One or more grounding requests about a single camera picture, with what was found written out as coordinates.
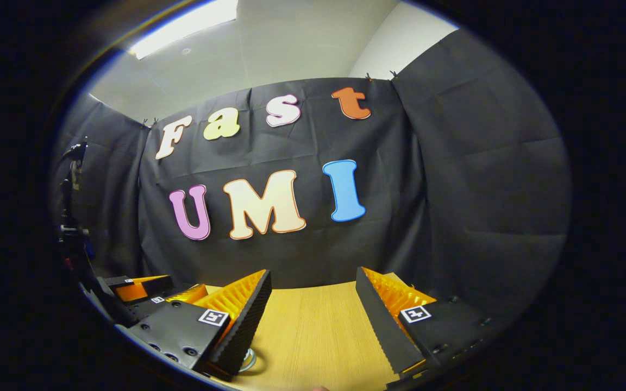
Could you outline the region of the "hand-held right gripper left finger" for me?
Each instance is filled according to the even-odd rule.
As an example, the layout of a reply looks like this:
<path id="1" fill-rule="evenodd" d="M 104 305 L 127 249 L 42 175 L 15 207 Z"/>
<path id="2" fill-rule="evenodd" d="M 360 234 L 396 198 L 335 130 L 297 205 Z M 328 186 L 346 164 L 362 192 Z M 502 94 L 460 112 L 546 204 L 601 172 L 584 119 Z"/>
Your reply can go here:
<path id="1" fill-rule="evenodd" d="M 186 290 L 175 287 L 160 297 Z M 129 312 L 128 329 L 182 367 L 229 381 L 241 370 L 271 292 L 269 270 L 259 270 L 196 304 L 174 300 L 139 321 Z"/>

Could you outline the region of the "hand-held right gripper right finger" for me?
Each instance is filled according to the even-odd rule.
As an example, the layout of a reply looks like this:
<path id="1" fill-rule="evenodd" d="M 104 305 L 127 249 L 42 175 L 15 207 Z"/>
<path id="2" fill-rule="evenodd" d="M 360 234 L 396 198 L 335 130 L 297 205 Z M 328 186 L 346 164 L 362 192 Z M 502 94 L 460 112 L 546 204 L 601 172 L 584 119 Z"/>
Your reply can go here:
<path id="1" fill-rule="evenodd" d="M 427 295 L 365 267 L 355 289 L 393 372 L 388 389 L 428 383 L 475 356 L 506 327 L 457 295 Z"/>

